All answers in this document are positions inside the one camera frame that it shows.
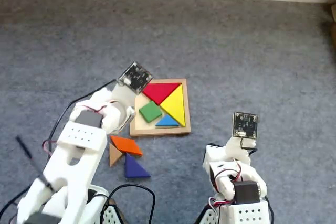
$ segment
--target red triangle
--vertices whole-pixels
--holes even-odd
[[[153,83],[148,84],[142,91],[149,99],[160,105],[180,83]]]

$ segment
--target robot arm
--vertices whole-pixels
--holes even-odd
[[[203,167],[216,195],[209,199],[196,223],[207,223],[205,220],[215,214],[219,224],[237,224],[245,220],[269,224],[268,205],[263,199],[267,195],[266,183],[250,166],[248,151],[256,151],[256,137],[257,116],[235,112],[233,136],[226,145],[206,146]]]
[[[89,100],[76,104],[43,171],[58,193],[53,195],[37,178],[18,204],[18,224],[39,224],[29,217],[39,212],[43,204],[46,205],[42,213],[61,220],[56,223],[77,224],[81,220],[88,188],[107,145],[107,134],[118,133],[132,120],[135,96],[151,79],[152,76],[134,62],[112,91],[103,88]],[[58,208],[52,207],[55,202],[61,202]]]

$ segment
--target dark blue triangle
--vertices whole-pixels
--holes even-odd
[[[137,163],[134,157],[126,153],[125,177],[126,178],[147,178],[151,175]]]
[[[179,123],[176,122],[170,115],[165,115],[157,124],[156,127],[178,127]]]

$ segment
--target carpet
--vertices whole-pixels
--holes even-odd
[[[205,145],[226,143],[234,111],[257,113],[252,165],[276,223],[334,223],[331,22],[323,5],[275,1],[0,0],[0,205],[37,175],[14,136],[43,167],[41,142],[66,104],[138,61],[158,79],[187,78],[192,133],[136,138],[150,179],[125,179],[124,157],[109,168],[107,148],[93,184],[146,185],[157,197],[153,223],[193,223],[214,194]],[[148,221],[148,193],[114,198],[129,223]]]

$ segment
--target yellow triangle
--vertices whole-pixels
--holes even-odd
[[[171,115],[172,118],[177,120],[182,127],[185,127],[182,85],[179,85],[160,106]]]

